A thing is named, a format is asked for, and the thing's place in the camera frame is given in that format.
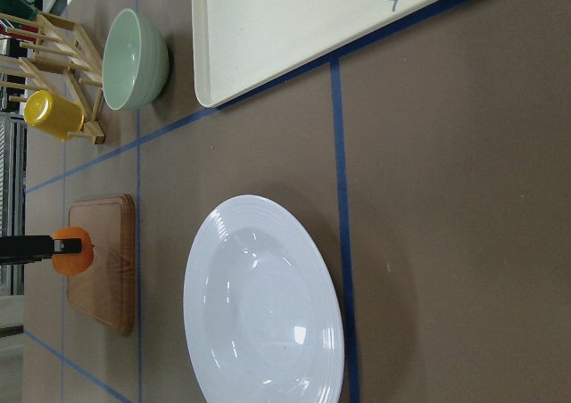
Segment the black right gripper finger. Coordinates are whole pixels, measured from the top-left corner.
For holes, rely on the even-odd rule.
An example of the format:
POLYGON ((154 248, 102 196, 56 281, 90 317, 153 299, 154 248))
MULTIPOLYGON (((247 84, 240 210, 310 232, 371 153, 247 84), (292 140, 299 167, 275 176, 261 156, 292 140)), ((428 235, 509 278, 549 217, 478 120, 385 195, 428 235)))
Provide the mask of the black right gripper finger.
POLYGON ((80 254, 79 238, 53 238, 50 235, 13 235, 1 238, 2 263, 33 263, 54 255, 80 254))

